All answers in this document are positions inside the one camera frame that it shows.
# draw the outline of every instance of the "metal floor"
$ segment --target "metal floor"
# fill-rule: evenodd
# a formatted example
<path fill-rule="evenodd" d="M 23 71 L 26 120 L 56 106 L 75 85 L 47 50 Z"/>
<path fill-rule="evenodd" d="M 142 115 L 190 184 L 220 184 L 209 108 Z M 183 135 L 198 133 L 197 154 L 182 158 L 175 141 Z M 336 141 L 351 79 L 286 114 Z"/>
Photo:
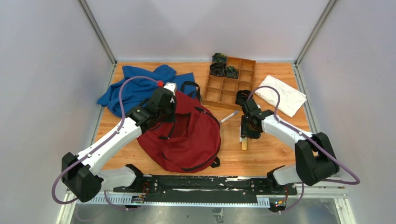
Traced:
<path fill-rule="evenodd" d="M 288 199 L 292 205 L 295 198 Z M 305 198 L 298 206 L 282 215 L 269 215 L 261 208 L 210 208 L 143 206 L 136 211 L 121 211 L 108 205 L 83 204 L 76 207 L 81 219 L 90 219 L 105 212 L 92 221 L 79 221 L 74 213 L 72 224 L 340 224 L 334 199 Z"/>

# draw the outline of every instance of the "wooden organizer tray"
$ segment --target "wooden organizer tray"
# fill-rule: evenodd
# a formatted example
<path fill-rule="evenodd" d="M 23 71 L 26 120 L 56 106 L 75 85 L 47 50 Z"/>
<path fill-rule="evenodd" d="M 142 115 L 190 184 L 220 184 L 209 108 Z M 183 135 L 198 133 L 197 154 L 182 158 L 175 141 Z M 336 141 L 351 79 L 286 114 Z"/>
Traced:
<path fill-rule="evenodd" d="M 228 57 L 226 66 L 234 66 L 239 72 L 238 79 L 208 75 L 202 104 L 225 109 L 238 110 L 235 104 L 236 93 L 239 90 L 253 90 L 256 61 Z"/>

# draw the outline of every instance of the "white wall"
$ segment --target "white wall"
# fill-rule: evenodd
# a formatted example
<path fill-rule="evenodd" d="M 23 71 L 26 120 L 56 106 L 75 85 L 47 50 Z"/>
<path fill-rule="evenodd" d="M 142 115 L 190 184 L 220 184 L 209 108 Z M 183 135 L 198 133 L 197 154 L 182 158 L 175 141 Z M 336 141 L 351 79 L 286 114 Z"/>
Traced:
<path fill-rule="evenodd" d="M 328 0 L 88 0 L 118 60 L 295 60 Z"/>
<path fill-rule="evenodd" d="M 319 129 L 361 178 L 347 187 L 359 224 L 396 219 L 395 11 L 396 1 L 340 0 L 301 65 Z"/>
<path fill-rule="evenodd" d="M 110 73 L 76 0 L 2 1 L 0 223 L 55 223 L 61 158 L 90 143 Z"/>

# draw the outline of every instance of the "marker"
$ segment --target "marker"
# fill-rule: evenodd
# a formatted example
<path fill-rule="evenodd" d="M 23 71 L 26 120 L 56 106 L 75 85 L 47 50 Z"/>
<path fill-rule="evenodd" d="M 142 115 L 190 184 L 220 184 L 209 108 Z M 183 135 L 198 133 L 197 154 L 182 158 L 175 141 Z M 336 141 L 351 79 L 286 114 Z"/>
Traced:
<path fill-rule="evenodd" d="M 232 116 L 236 115 L 238 112 L 239 112 L 239 111 L 236 110 L 234 113 L 228 115 L 226 118 L 224 118 L 224 119 L 222 119 L 222 120 L 220 121 L 220 124 L 221 124 L 221 123 L 224 123 L 226 120 L 230 119 Z"/>
<path fill-rule="evenodd" d="M 241 142 L 242 142 L 242 137 L 240 136 L 241 129 L 242 129 L 242 127 L 241 127 L 241 126 L 239 126 L 239 143 L 241 143 Z"/>
<path fill-rule="evenodd" d="M 248 149 L 248 138 L 243 138 L 242 139 L 242 150 L 247 150 Z"/>

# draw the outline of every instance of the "white marker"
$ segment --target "white marker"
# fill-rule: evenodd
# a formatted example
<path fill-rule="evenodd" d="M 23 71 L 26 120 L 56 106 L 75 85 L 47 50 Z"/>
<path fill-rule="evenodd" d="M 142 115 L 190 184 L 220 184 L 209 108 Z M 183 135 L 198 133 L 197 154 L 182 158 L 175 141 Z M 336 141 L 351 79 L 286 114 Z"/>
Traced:
<path fill-rule="evenodd" d="M 226 120 L 230 119 L 232 116 L 236 115 L 238 112 L 239 112 L 239 111 L 236 110 L 234 113 L 228 115 L 226 118 L 224 118 L 224 119 L 222 119 L 222 120 L 220 121 L 220 124 L 221 124 L 221 123 L 224 123 Z"/>
<path fill-rule="evenodd" d="M 239 126 L 239 143 L 241 143 L 242 142 L 242 137 L 240 136 L 240 132 L 241 132 L 241 126 Z"/>

